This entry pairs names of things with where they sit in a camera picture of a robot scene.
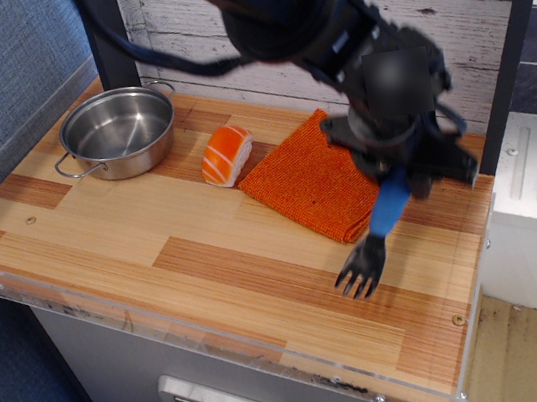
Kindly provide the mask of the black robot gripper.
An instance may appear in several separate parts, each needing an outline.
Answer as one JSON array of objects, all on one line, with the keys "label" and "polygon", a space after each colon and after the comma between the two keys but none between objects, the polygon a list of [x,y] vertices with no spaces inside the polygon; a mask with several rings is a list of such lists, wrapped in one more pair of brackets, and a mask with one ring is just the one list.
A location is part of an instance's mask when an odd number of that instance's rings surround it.
[{"label": "black robot gripper", "polygon": [[382,35],[356,66],[347,114],[320,125],[327,142],[347,149],[371,181],[406,169],[416,199],[441,179],[474,185],[478,160],[459,146],[465,119],[439,100],[452,79],[433,40],[410,27]]}]

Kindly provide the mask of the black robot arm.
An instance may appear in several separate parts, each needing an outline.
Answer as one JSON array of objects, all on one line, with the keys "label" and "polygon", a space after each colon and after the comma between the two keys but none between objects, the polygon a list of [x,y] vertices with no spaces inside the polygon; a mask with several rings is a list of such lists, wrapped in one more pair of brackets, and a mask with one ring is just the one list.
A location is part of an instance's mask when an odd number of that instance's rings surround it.
[{"label": "black robot arm", "polygon": [[432,184],[473,184],[477,159],[459,146],[465,121],[438,100],[451,88],[441,49],[385,20],[365,0],[206,0],[246,59],[288,62],[347,96],[344,116],[320,129],[377,183],[402,168],[412,195]]}]

